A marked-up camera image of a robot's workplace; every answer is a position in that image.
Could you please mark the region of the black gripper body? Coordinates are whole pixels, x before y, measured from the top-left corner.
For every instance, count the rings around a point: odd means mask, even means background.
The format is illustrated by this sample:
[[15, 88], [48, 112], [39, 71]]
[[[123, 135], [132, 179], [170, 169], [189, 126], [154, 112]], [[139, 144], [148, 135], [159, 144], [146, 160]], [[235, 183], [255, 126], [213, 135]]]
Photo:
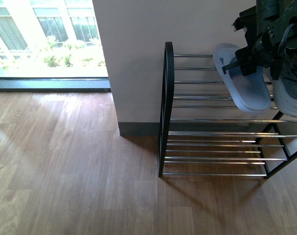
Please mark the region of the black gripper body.
[[264, 67], [277, 80], [283, 65], [297, 71], [297, 0], [258, 0], [233, 26], [246, 31], [247, 46], [235, 52], [236, 62], [223, 66], [223, 73], [239, 67], [247, 76]]

